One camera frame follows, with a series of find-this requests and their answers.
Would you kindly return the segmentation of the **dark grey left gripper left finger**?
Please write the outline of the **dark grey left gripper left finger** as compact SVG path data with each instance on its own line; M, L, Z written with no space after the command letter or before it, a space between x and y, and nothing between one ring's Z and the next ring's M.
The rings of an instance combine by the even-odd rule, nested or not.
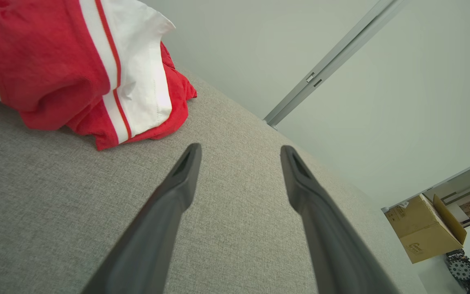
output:
M116 242L84 294L162 294L177 231L197 186L202 149L189 145Z

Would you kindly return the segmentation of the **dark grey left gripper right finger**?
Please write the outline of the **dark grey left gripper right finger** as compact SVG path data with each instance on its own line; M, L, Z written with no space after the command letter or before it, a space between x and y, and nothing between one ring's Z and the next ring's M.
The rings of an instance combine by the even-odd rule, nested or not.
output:
M280 149L288 200L301 216L320 294L399 291L297 151Z

